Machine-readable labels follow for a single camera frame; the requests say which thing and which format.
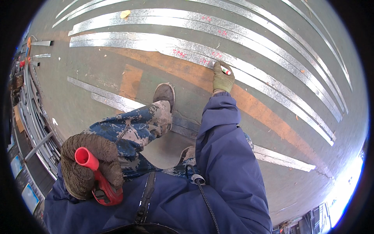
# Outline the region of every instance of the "stacked metal profiles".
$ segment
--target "stacked metal profiles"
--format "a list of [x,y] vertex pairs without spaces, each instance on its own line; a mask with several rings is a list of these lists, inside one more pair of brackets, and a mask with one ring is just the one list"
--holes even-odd
[[24,86],[20,91],[20,105],[18,105],[18,108],[26,134],[34,149],[25,157],[25,161],[27,162],[35,151],[43,166],[56,180],[60,153],[57,150],[56,143],[51,138],[52,133],[46,131],[46,123],[39,100],[38,90],[26,63],[24,68]]

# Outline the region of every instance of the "green work glove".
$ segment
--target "green work glove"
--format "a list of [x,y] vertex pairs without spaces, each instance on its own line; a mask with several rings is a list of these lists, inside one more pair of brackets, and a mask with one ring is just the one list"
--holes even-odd
[[75,162],[74,154],[79,147],[87,148],[99,160],[100,172],[115,189],[122,187],[117,146],[102,136],[77,134],[69,137],[61,147],[61,171],[69,194],[80,200],[93,197],[94,172]]
[[[229,70],[231,74],[226,75],[225,73],[223,73],[221,66]],[[230,92],[234,85],[235,76],[228,64],[222,61],[217,61],[214,64],[213,71],[213,93],[220,90]]]

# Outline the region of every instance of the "gloved hand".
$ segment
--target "gloved hand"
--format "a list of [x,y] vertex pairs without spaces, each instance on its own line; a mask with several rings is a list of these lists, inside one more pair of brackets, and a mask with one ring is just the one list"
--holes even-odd
[[94,172],[75,162],[74,154],[79,147],[87,148],[98,160],[99,170],[115,189],[123,184],[121,166],[116,145],[102,136],[77,134],[69,137],[61,148],[61,170],[67,191],[75,198],[86,200],[93,197]]
[[[231,74],[226,75],[225,73],[223,73],[221,66],[229,70]],[[228,64],[222,61],[217,61],[214,64],[213,71],[213,93],[219,90],[230,92],[234,85],[235,76]]]

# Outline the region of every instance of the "person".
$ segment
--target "person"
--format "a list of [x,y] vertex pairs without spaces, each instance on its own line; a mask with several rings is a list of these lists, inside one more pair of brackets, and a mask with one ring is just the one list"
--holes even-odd
[[[271,233],[261,171],[250,138],[237,126],[240,112],[230,95],[234,80],[226,63],[214,64],[213,95],[196,146],[183,150],[174,168],[157,168],[140,153],[171,129],[175,94],[169,83],[157,86],[152,104],[102,119],[68,138],[58,179],[45,199],[49,232]],[[99,170],[114,189],[122,187],[120,204],[104,206],[93,198],[93,172],[74,160],[79,147],[99,159]]]

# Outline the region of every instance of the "concrete floor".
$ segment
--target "concrete floor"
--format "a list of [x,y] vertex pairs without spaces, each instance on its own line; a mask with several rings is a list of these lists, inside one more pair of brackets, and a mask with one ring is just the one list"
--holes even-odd
[[[349,114],[345,114],[340,123],[334,119],[326,106],[288,71],[264,56],[227,39],[200,31],[160,25],[123,25],[93,31],[157,33],[213,48],[220,45],[221,51],[262,69],[308,102],[330,129],[335,131],[337,140],[333,147],[304,121],[297,120],[288,109],[259,91],[235,81],[237,87],[233,90],[233,96],[241,109],[240,126],[250,135],[253,143],[317,166],[315,170],[305,172],[259,161],[269,201],[270,216],[273,224],[276,225],[303,215],[324,201],[334,186],[334,178],[345,170],[361,149],[368,127],[368,101],[365,78],[354,44],[339,17],[325,0],[314,0],[308,4],[321,18],[336,41],[347,65],[353,92],[338,62],[322,38],[298,13],[280,0],[248,1],[283,20],[324,60],[333,73],[349,109]],[[251,29],[285,49],[306,66],[337,103],[326,83],[294,48],[262,26],[227,10],[182,0],[132,0],[92,10],[52,28],[57,21],[55,19],[57,13],[70,2],[71,0],[47,1],[35,16],[30,28],[30,34],[35,35],[39,40],[55,41],[52,47],[33,46],[31,53],[51,54],[50,58],[34,60],[41,63],[36,72],[43,91],[42,103],[49,120],[52,122],[52,118],[55,118],[58,123],[55,130],[63,140],[80,133],[101,118],[118,113],[116,109],[91,99],[89,91],[67,82],[67,76],[143,104],[152,102],[157,84],[171,82],[176,92],[174,114],[194,123],[199,124],[201,121],[202,110],[211,96],[211,91],[208,90],[211,88],[212,70],[158,52],[110,47],[69,48],[68,31],[73,28],[73,25],[102,14],[126,9],[189,10],[226,19]],[[62,16],[86,2],[89,0],[76,2]],[[291,2],[310,16],[309,10],[300,1],[291,0]],[[314,17],[311,19],[322,28]],[[258,102],[264,104],[266,111],[269,110],[268,113],[277,116],[280,122],[277,122],[278,119],[264,121],[261,113],[265,113],[265,109],[254,105]],[[279,125],[281,128],[283,126],[287,128],[285,127],[283,132],[275,131]],[[148,145],[144,155],[154,165],[168,168],[178,162],[181,150],[191,144],[193,141],[176,133],[169,133],[168,136]]]

